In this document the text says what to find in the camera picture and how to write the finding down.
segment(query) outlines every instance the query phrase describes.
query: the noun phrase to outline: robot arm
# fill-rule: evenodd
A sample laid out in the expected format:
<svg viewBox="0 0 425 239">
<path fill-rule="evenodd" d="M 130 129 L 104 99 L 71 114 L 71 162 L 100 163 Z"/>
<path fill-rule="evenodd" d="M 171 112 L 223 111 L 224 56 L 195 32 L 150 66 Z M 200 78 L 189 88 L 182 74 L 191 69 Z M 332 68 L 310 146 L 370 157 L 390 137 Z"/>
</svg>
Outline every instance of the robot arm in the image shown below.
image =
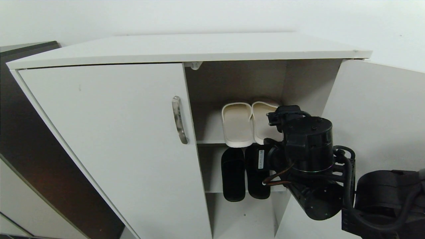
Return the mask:
<svg viewBox="0 0 425 239">
<path fill-rule="evenodd" d="M 284 140 L 264 140 L 266 167 L 277 173 L 263 184 L 287 187 L 313 220 L 342 210 L 342 230 L 364 239 L 425 239 L 425 170 L 370 172 L 356 191 L 355 153 L 333 145 L 329 120 L 297 105 L 280 106 L 267 116 Z"/>
</svg>

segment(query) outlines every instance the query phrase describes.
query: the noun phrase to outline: label sticker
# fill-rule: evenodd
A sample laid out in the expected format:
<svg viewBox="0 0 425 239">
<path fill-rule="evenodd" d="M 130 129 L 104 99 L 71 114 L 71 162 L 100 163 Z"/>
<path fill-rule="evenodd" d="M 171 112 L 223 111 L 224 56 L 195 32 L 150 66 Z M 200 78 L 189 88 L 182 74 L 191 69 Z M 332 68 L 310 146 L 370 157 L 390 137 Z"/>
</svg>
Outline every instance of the label sticker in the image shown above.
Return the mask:
<svg viewBox="0 0 425 239">
<path fill-rule="evenodd" d="M 264 168 L 264 150 L 258 151 L 258 169 Z"/>
</svg>

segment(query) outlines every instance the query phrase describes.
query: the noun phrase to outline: slipper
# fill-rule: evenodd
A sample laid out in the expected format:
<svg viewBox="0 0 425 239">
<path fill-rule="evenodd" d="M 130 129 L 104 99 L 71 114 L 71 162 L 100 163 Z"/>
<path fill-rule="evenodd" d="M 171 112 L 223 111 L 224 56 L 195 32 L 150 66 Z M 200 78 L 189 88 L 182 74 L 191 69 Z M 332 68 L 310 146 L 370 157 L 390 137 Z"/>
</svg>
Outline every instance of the slipper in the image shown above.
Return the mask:
<svg viewBox="0 0 425 239">
<path fill-rule="evenodd" d="M 222 108 L 224 142 L 227 146 L 243 148 L 254 142 L 251 116 L 251 106 L 244 102 L 230 103 Z"/>
<path fill-rule="evenodd" d="M 229 202 L 245 198 L 244 152 L 240 148 L 228 148 L 221 156 L 223 195 Z"/>
<path fill-rule="evenodd" d="M 264 186 L 263 180 L 270 176 L 265 157 L 272 145 L 251 145 L 245 150 L 245 167 L 248 181 L 248 192 L 253 198 L 267 199 L 270 186 Z"/>
<path fill-rule="evenodd" d="M 263 145 L 265 138 L 271 138 L 276 141 L 283 140 L 283 134 L 276 130 L 276 127 L 269 125 L 267 113 L 274 112 L 279 104 L 268 99 L 262 99 L 252 104 L 252 118 L 254 121 L 254 139 Z"/>
</svg>

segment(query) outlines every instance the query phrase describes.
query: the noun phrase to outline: cable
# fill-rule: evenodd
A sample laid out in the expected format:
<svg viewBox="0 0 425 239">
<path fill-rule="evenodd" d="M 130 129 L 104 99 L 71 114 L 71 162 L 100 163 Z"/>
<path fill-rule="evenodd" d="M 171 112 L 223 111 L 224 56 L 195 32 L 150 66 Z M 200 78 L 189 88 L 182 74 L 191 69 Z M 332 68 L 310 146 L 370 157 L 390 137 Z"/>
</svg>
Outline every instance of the cable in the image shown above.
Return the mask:
<svg viewBox="0 0 425 239">
<path fill-rule="evenodd" d="M 354 151 L 348 147 L 345 146 L 335 146 L 334 148 L 336 149 L 343 149 L 348 151 L 349 153 L 351 153 L 351 159 L 354 159 L 355 154 Z M 412 207 L 412 204 L 416 198 L 416 196 L 418 196 L 418 194 L 421 192 L 421 187 L 415 187 L 413 188 L 410 193 L 407 195 L 406 200 L 404 202 L 404 205 L 402 206 L 402 209 L 400 211 L 400 214 L 398 215 L 397 219 L 395 222 L 391 223 L 391 224 L 386 224 L 386 225 L 377 225 L 374 223 L 371 223 L 369 221 L 367 221 L 366 219 L 364 219 L 362 216 L 360 216 L 357 211 L 354 209 L 353 207 L 353 202 L 351 201 L 351 187 L 352 187 L 352 164 L 350 159 L 348 159 L 347 157 L 345 157 L 343 154 L 341 154 L 341 157 L 344 159 L 345 161 L 345 168 L 346 168 L 346 186 L 345 186 L 345 192 L 344 192 L 344 200 L 345 200 L 345 205 L 347 207 L 347 210 L 349 211 L 350 215 L 352 215 L 354 217 L 354 219 L 356 219 L 359 223 L 365 225 L 366 227 L 372 229 L 372 230 L 376 230 L 379 232 L 392 232 L 395 231 L 399 228 L 401 228 L 407 217 L 409 214 L 409 211 Z"/>
<path fill-rule="evenodd" d="M 311 115 L 305 111 L 285 111 L 283 114 L 301 114 L 306 117 L 310 117 Z"/>
<path fill-rule="evenodd" d="M 266 185 L 267 186 L 276 186 L 276 185 L 291 183 L 290 181 L 285 181 L 285 180 L 273 181 L 273 182 L 272 182 L 272 180 L 275 179 L 277 176 L 286 173 L 289 169 L 291 169 L 294 166 L 294 164 L 295 164 L 295 161 L 287 169 L 267 177 L 265 180 L 263 180 L 263 185 L 264 186 L 266 186 Z"/>
</svg>

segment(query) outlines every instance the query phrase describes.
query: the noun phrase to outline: metal door handle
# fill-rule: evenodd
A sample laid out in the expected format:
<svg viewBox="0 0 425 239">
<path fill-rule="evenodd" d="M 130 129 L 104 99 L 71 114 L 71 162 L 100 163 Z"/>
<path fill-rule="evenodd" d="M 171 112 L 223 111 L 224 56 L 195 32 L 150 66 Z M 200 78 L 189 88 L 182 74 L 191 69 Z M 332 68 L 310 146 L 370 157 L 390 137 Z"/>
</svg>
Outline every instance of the metal door handle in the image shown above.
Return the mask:
<svg viewBox="0 0 425 239">
<path fill-rule="evenodd" d="M 184 134 L 183 121 L 181 120 L 180 97 L 175 96 L 172 100 L 174 121 L 176 122 L 177 133 L 183 144 L 187 144 L 186 135 Z"/>
</svg>

